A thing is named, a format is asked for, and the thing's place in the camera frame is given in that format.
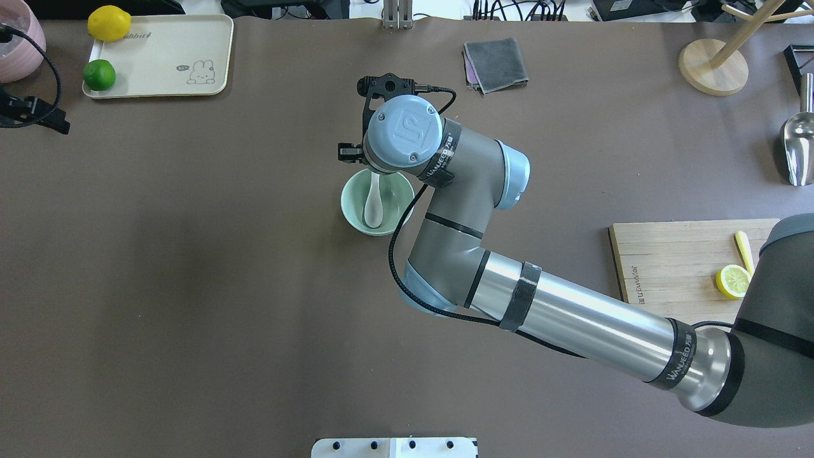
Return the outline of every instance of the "blue joint cap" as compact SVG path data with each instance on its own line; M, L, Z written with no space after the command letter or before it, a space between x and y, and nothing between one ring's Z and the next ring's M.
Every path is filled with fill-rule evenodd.
M430 160L441 145L443 130L431 103L417 95L399 95L373 113L367 141L382 162L407 169Z
M405 278L402 280L402 283L405 284L407 289L413 292L419 299L430 304L431 306L440 308L441 310L446 311L455 311L455 306L452 302L447 301L444 299L444 296L441 296L434 288L424 280L418 272L413 269L413 266L407 261L407 268L405 269ZM407 297L404 291L399 290L399 294L401 294L401 298L404 299L405 302L410 304L411 306L419 309L424 313L428 313L430 315L435 316L443 316L438 315L437 313L431 312L424 307L420 306L416 303L413 299Z
M769 232L766 243L760 247L760 253L763 254L766 247L780 239L811 231L814 231L814 213L796 214L783 218Z
M503 195L501 201L497 203L496 209L508 210L514 207L520 200L520 195L526 191L528 177L532 172L532 166L528 163L528 158L520 151L507 146L500 140L495 140L501 145L503 150L503 165L505 166L505 179L503 180Z

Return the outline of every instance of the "gray cloth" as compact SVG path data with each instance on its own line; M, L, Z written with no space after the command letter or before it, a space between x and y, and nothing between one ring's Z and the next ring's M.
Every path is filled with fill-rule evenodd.
M517 40L507 38L493 42L463 44L468 59L484 94L528 82L526 66Z

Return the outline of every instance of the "white spoon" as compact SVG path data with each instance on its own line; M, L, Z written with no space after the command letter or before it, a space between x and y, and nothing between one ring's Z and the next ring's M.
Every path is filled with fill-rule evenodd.
M379 174L370 172L370 191L365 201L365 225L375 229L382 225L382 194L379 191Z

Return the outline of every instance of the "lime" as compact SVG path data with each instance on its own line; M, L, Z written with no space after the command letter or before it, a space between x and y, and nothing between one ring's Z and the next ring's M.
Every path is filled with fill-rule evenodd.
M116 82L116 70L105 59L91 60L82 70L82 79L91 90L106 90Z

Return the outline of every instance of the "yellow lemon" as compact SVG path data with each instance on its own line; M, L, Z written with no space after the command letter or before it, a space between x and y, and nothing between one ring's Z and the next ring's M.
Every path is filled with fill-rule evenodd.
M741 266L730 264L718 271L715 276L715 283L718 289L730 299L740 299L746 296L746 289L752 275Z
M119 7L99 7L88 16L88 33L97 40L114 42L130 31L130 14Z

